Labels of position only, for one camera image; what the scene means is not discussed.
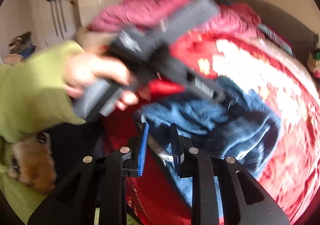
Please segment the green sleeved left forearm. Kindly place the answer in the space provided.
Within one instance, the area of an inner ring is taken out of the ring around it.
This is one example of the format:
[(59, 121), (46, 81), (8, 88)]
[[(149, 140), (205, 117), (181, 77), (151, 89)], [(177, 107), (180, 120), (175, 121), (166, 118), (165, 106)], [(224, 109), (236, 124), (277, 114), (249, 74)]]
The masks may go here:
[(61, 123), (84, 124), (65, 93), (62, 68), (70, 55), (83, 53), (74, 41), (36, 52), (15, 66), (1, 65), (1, 137), (16, 143), (26, 134)]

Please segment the person's left hand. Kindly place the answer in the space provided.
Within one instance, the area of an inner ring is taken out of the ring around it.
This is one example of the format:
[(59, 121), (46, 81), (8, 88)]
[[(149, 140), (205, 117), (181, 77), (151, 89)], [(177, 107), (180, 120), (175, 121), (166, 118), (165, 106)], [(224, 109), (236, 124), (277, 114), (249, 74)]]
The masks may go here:
[(112, 79), (127, 86), (135, 82), (133, 74), (118, 59), (92, 53), (80, 53), (67, 58), (63, 67), (63, 81), (70, 97), (80, 98), (85, 88), (99, 78)]

